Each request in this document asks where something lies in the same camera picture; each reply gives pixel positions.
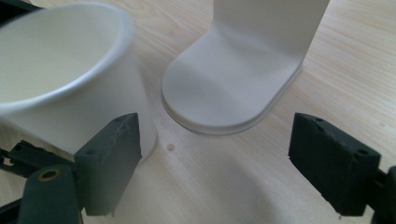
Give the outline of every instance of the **black metal bracket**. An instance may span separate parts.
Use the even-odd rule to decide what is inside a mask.
[[[19,0],[0,0],[0,27],[19,16],[39,9],[40,7]]]
[[[113,119],[75,155],[75,162],[21,141],[1,149],[0,169],[28,178],[23,197],[0,208],[1,223],[82,223],[114,213],[141,160],[137,114]]]
[[[396,166],[378,169],[381,155],[326,120],[295,114],[289,156],[342,216],[375,210],[372,223],[396,223]]]

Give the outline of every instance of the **white stand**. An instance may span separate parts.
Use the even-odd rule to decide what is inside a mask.
[[[163,102],[207,134],[259,122],[300,72],[329,0],[214,0],[209,31],[166,69]]]

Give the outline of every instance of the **white cup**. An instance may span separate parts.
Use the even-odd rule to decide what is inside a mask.
[[[137,113],[143,159],[157,130],[136,67],[129,15],[74,3],[0,28],[0,116],[74,154],[112,119]]]

